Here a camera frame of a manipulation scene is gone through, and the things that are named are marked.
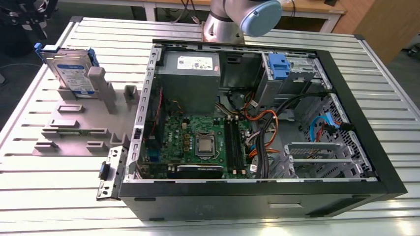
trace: desk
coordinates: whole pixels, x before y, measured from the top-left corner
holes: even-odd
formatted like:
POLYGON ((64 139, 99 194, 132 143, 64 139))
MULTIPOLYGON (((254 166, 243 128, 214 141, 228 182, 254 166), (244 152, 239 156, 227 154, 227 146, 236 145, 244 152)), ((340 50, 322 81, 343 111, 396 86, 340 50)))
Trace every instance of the desk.
MULTIPOLYGON (((180 0, 60 0, 63 2, 91 3, 91 4, 110 4, 122 6, 140 6, 146 9, 146 17, 148 21, 156 21, 156 8, 178 8, 183 9, 184 5, 180 0)), ((336 3, 335 6, 324 4, 324 0, 295 0, 296 17, 326 19, 322 33, 331 33, 340 19, 340 16, 347 13, 346 8, 336 3)), ((211 0, 195 0, 198 10, 211 10, 211 0)), ((294 11, 292 3, 284 5, 284 16, 291 16, 294 11)))
MULTIPOLYGON (((202 39, 192 24, 84 18, 58 45, 92 46, 115 89, 143 86, 152 38, 202 39)), ((328 50, 358 99, 408 194, 332 219, 140 222, 123 202, 95 200, 106 157, 32 156, 60 100, 44 65, 0 133, 0 233, 28 236, 355 236, 420 235, 420 112, 368 44, 352 35, 272 30, 250 45, 328 50)))

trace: motherboard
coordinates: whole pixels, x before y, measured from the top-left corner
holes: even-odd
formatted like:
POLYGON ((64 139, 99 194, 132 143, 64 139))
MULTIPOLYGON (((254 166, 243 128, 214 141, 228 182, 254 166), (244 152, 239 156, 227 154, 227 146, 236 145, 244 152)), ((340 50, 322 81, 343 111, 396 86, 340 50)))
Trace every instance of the motherboard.
POLYGON ((148 149, 142 176, 171 178, 171 173, 184 172, 208 178, 251 177, 244 146, 250 125, 238 118, 167 116, 163 147, 148 149))

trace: ram slot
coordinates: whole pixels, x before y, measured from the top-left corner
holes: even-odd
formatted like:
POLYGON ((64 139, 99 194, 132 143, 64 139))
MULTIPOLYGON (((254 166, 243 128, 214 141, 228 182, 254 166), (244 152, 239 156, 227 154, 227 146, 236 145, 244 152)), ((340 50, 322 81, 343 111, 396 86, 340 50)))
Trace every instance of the ram slot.
POLYGON ((228 161, 228 170, 239 171, 244 169, 244 156, 242 150, 242 134, 236 120, 224 121, 224 143, 228 161))
POLYGON ((224 145, 226 145, 226 158, 228 161, 228 170, 234 170, 234 147, 232 147, 232 123, 231 120, 224 120, 224 145))
POLYGON ((234 153, 235 153, 235 160, 234 160, 234 168, 235 170, 244 169, 244 156, 242 150, 242 132, 238 126, 238 120, 234 120, 231 125, 232 129, 232 142, 234 142, 234 153))

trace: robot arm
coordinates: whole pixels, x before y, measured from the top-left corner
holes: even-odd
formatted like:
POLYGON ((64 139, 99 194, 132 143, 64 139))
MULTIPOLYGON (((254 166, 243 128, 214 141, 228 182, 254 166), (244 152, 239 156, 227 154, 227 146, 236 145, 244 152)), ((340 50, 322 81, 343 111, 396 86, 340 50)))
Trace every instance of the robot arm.
POLYGON ((243 43, 243 33, 251 37, 263 36, 274 29, 280 17, 278 0, 212 0, 204 40, 243 43))
POLYGON ((0 0, 0 20, 4 24, 20 24, 26 30, 32 30, 39 39, 47 39, 43 28, 47 26, 59 0, 44 0, 36 8, 35 0, 0 0))

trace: power supply label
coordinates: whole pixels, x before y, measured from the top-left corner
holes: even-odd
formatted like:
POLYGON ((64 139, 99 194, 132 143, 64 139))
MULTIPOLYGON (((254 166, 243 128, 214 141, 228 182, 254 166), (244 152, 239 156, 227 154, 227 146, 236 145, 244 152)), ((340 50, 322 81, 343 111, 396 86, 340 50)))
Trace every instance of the power supply label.
POLYGON ((212 58, 179 57, 176 68, 186 70, 212 70, 212 58))
POLYGON ((95 94, 94 85, 86 76, 83 65, 58 65, 58 71, 64 79, 66 85, 78 97, 91 97, 95 94))

